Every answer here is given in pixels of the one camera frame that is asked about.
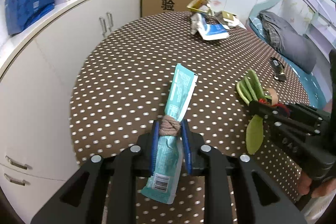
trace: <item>human hand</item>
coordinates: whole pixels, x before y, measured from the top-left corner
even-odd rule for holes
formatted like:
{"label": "human hand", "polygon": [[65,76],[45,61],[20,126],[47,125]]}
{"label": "human hand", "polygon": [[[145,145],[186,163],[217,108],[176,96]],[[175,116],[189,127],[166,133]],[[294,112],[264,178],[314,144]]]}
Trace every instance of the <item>human hand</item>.
{"label": "human hand", "polygon": [[[307,195],[310,191],[311,183],[312,179],[308,177],[308,175],[305,172],[302,172],[297,186],[299,194]],[[336,178],[333,178],[325,181],[319,187],[317,187],[311,194],[311,197],[318,198],[321,196],[325,196],[330,194],[335,189],[336,189]]]}

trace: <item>blue storage bag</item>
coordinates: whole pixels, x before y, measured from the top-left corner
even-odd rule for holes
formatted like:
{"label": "blue storage bag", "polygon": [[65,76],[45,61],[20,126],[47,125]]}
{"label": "blue storage bag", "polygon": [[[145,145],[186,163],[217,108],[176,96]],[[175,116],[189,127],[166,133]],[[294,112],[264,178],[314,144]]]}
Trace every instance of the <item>blue storage bag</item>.
{"label": "blue storage bag", "polygon": [[5,16],[8,34],[22,32],[54,9],[55,0],[6,0]]}

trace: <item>teal mattress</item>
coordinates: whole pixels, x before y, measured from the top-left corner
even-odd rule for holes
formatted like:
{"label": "teal mattress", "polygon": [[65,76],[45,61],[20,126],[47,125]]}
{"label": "teal mattress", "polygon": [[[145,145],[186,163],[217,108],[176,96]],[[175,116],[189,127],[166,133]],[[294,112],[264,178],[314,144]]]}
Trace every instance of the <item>teal mattress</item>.
{"label": "teal mattress", "polygon": [[[251,29],[255,32],[255,34],[265,43],[265,38],[260,35],[256,27],[250,22]],[[299,66],[294,64],[292,61],[281,55],[281,57],[286,61],[286,63],[293,69],[293,71],[297,74],[301,84],[303,85],[304,89],[307,92],[310,105],[316,107],[318,109],[323,109],[326,105],[326,99],[324,94],[320,88],[319,83],[316,80],[316,77],[313,73],[308,74],[305,73]]]}

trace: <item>metal handle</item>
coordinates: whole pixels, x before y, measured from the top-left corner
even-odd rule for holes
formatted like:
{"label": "metal handle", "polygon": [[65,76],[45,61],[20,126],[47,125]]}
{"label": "metal handle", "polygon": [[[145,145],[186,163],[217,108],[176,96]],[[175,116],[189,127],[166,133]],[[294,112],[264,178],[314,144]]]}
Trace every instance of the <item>metal handle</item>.
{"label": "metal handle", "polygon": [[5,176],[6,180],[8,180],[11,183],[14,183],[14,184],[17,184],[17,185],[21,185],[21,186],[26,186],[26,181],[25,180],[19,181],[19,180],[12,179],[6,173],[4,173],[3,175]]}
{"label": "metal handle", "polygon": [[100,21],[100,25],[101,25],[101,28],[102,28],[102,31],[103,31],[102,34],[105,37],[105,34],[107,33],[105,18],[99,17],[99,21]]}
{"label": "metal handle", "polygon": [[26,164],[22,165],[22,164],[19,164],[17,162],[15,162],[14,160],[12,160],[10,157],[8,156],[5,156],[6,160],[9,162],[9,164],[11,165],[14,165],[16,167],[19,167],[19,168],[22,168],[22,169],[25,169],[27,170],[28,169],[28,166]]}
{"label": "metal handle", "polygon": [[112,14],[110,12],[107,12],[106,15],[107,15],[107,19],[108,19],[109,25],[110,25],[109,30],[110,30],[110,32],[112,32],[112,28],[114,27]]}

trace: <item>polka dot tablecloth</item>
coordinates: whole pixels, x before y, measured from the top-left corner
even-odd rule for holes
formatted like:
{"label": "polka dot tablecloth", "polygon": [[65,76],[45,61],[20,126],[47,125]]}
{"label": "polka dot tablecloth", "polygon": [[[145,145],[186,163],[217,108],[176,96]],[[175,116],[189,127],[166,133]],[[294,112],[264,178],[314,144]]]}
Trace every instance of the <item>polka dot tablecloth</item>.
{"label": "polka dot tablecloth", "polygon": [[[113,32],[84,61],[70,102],[78,164],[93,154],[114,156],[151,130],[153,120],[164,115],[177,63],[198,74],[185,115],[189,127],[226,155],[246,153],[245,130],[251,117],[235,85],[248,69],[256,71],[264,88],[277,91],[280,102],[309,104],[289,66],[286,82],[274,80],[269,59],[285,62],[254,34],[237,27],[228,39],[206,42],[190,34],[190,16],[172,12],[140,18]],[[253,159],[294,201],[300,168],[270,142],[267,129],[264,126],[264,142]],[[137,223],[203,222],[203,177],[187,176],[182,168],[171,205],[139,193],[146,181],[137,179]]]}

